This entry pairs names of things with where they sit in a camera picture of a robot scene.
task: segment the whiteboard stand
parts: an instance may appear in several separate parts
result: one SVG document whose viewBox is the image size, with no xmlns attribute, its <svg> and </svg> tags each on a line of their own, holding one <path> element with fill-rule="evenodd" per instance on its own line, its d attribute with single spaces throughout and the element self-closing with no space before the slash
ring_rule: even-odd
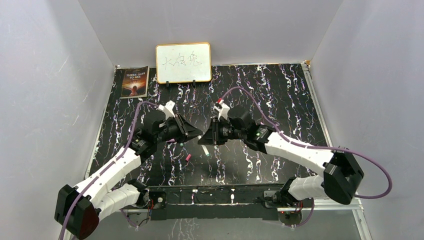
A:
<svg viewBox="0 0 424 240">
<path fill-rule="evenodd" d="M 170 86 L 170 81 L 166 81 L 166 87 L 168 88 Z M 196 87 L 196 80 L 193 80 L 193 87 Z"/>
<path fill-rule="evenodd" d="M 211 46 L 207 42 L 156 46 L 159 84 L 209 82 L 212 79 Z"/>
</svg>

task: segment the whiteboard frame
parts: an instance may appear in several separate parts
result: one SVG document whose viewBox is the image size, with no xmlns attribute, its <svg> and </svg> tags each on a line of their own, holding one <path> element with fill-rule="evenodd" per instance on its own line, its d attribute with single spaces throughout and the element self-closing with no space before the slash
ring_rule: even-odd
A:
<svg viewBox="0 0 424 240">
<path fill-rule="evenodd" d="M 209 80 L 199 80 L 195 81 L 196 83 L 204 83 L 204 82 L 210 82 L 212 80 L 212 59 L 211 59 L 211 45 L 209 42 L 189 42 L 189 43 L 168 43 L 168 44 L 159 44 L 155 48 L 155 55 L 156 55 L 156 69 L 158 69 L 158 47 L 161 46 L 175 46 L 175 45 L 197 45 L 197 44 L 207 44 L 209 46 L 209 68 L 210 68 L 210 77 Z M 156 81 L 158 84 L 166 84 L 167 82 L 161 82 L 159 81 L 159 72 L 156 71 Z M 173 81 L 169 82 L 169 84 L 184 84 L 184 83 L 192 83 L 193 81 Z"/>
</svg>

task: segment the book cover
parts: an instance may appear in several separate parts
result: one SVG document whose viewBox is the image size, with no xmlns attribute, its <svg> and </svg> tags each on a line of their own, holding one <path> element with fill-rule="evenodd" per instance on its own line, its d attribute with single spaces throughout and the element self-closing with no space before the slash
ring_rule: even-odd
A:
<svg viewBox="0 0 424 240">
<path fill-rule="evenodd" d="M 127 69 L 122 81 L 122 99 L 142 98 L 147 96 L 149 67 Z"/>
</svg>

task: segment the purple cable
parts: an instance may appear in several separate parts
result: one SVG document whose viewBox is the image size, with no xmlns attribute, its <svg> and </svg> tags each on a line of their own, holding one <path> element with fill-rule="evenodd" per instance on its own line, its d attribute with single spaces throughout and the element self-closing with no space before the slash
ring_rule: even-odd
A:
<svg viewBox="0 0 424 240">
<path fill-rule="evenodd" d="M 137 228 L 138 227 L 138 225 L 135 223 L 135 222 L 133 222 L 126 214 L 125 214 L 125 212 L 124 212 L 124 210 L 123 209 L 121 209 L 120 210 L 120 212 L 122 213 L 122 215 L 125 217 L 125 219 L 128 221 L 128 223 L 131 225 L 131 226 L 133 226 L 134 228 Z"/>
<path fill-rule="evenodd" d="M 306 224 L 309 221 L 309 219 L 312 217 L 312 213 L 314 212 L 314 208 L 315 208 L 315 200 L 314 200 L 314 198 L 312 198 L 312 206 L 310 207 L 309 215 L 307 216 L 305 221 L 299 223 L 298 225 L 295 225 L 294 227 L 297 228 L 297 227 L 300 227 L 300 226 L 303 226 L 304 224 Z"/>
<path fill-rule="evenodd" d="M 131 143 L 131 139 L 133 138 L 133 134 L 134 134 L 134 129 L 136 128 L 136 122 L 137 122 L 137 117 L 139 115 L 140 112 L 140 107 L 143 104 L 147 104 L 147 105 L 151 105 L 152 107 L 159 107 L 158 105 L 151 103 L 149 101 L 141 101 L 137 104 L 137 108 L 135 109 L 135 115 L 134 115 L 134 119 L 132 120 L 132 124 L 131 124 L 131 131 L 129 132 L 129 137 L 128 137 L 128 142 L 126 143 L 123 152 L 116 158 L 116 160 L 118 161 L 120 158 L 122 158 L 122 156 L 125 154 L 125 152 L 127 151 L 128 147 L 130 146 Z M 62 229 L 60 230 L 60 235 L 59 235 L 59 240 L 64 240 L 65 237 L 65 230 L 66 230 L 66 226 L 68 225 L 69 222 L 69 218 L 71 217 L 71 213 L 74 210 L 75 206 L 78 203 L 78 200 L 80 200 L 80 198 L 84 195 L 85 192 L 87 192 L 87 190 L 95 183 L 95 181 L 97 179 L 99 179 L 99 176 L 101 176 L 102 174 L 104 174 L 109 168 L 112 167 L 112 165 L 115 164 L 114 161 L 112 161 L 109 165 L 107 165 L 98 176 L 96 176 L 95 178 L 93 178 L 93 180 L 78 194 L 78 196 L 76 196 L 75 200 L 72 202 L 72 204 L 69 207 L 69 210 L 66 213 L 66 217 L 65 220 L 63 221 L 63 225 L 62 225 Z"/>
<path fill-rule="evenodd" d="M 264 114 L 264 112 L 261 110 L 261 108 L 259 107 L 259 104 L 256 102 L 256 100 L 255 100 L 255 98 L 253 97 L 253 95 L 250 93 L 250 92 L 248 92 L 246 89 L 244 89 L 244 88 L 242 88 L 242 87 L 240 87 L 240 86 L 235 86 L 235 87 L 232 87 L 232 88 L 230 88 L 222 97 L 221 97 L 221 99 L 224 99 L 231 91 L 233 91 L 233 90 L 235 90 L 235 89 L 239 89 L 239 90 L 241 90 L 241 91 L 243 91 L 243 92 L 245 92 L 251 99 L 252 99 L 252 101 L 254 102 L 254 104 L 256 105 L 256 107 L 257 107 L 257 109 L 259 109 L 259 112 L 260 112 L 260 114 L 262 115 L 262 117 L 268 122 L 268 123 L 270 123 L 274 128 L 275 128 L 275 130 L 278 132 L 278 134 L 286 141 L 286 142 L 289 142 L 290 144 L 293 144 L 293 145 L 295 145 L 295 146 L 297 146 L 297 147 L 300 147 L 300 148 L 307 148 L 307 149 L 321 149 L 321 150 L 333 150 L 333 151 L 343 151 L 343 152 L 347 152 L 347 153 L 351 153 L 351 154 L 354 154 L 354 155 L 356 155 L 356 156 L 359 156 L 359 157 L 361 157 L 361 158 L 363 158 L 363 159 L 365 159 L 365 160 L 367 160 L 368 162 L 370 162 L 370 163 L 372 163 L 372 164 L 374 164 L 375 166 L 377 166 L 377 168 L 379 168 L 383 173 L 384 173 L 384 175 L 386 176 L 386 178 L 387 178 L 387 181 L 388 181 L 388 187 L 387 187 L 387 190 L 385 191 L 385 192 L 383 192 L 383 193 L 381 193 L 381 194 L 378 194 L 378 195 L 374 195 L 374 196 L 364 196 L 364 195 L 354 195 L 355 197 L 357 197 L 357 198 L 361 198 L 361 199 L 379 199 L 379 198 L 382 198 L 382 197 L 384 197 L 384 196 L 386 196 L 387 194 L 389 194 L 390 193 L 390 191 L 392 190 L 392 187 L 393 187 L 393 183 L 392 183 L 392 178 L 390 177 L 390 175 L 389 175 L 389 173 L 387 172 L 387 170 L 382 166 L 382 165 L 380 165 L 378 162 L 376 162 L 375 160 L 373 160 L 372 158 L 370 158 L 370 157 L 367 157 L 367 156 L 365 156 L 365 155 L 363 155 L 362 153 L 360 153 L 360 152 L 357 152 L 357 151 L 353 151 L 353 150 L 349 150 L 349 149 L 345 149 L 345 148 L 339 148 L 339 147 L 333 147 L 333 146 L 312 146 L 312 145 L 305 145 L 305 144 L 300 144 L 300 143 L 297 143 L 297 142 L 292 142 L 292 141 L 290 141 L 284 134 L 283 134 L 283 132 L 279 129 L 279 127 L 275 124 L 275 123 L 273 123 L 265 114 Z"/>
</svg>

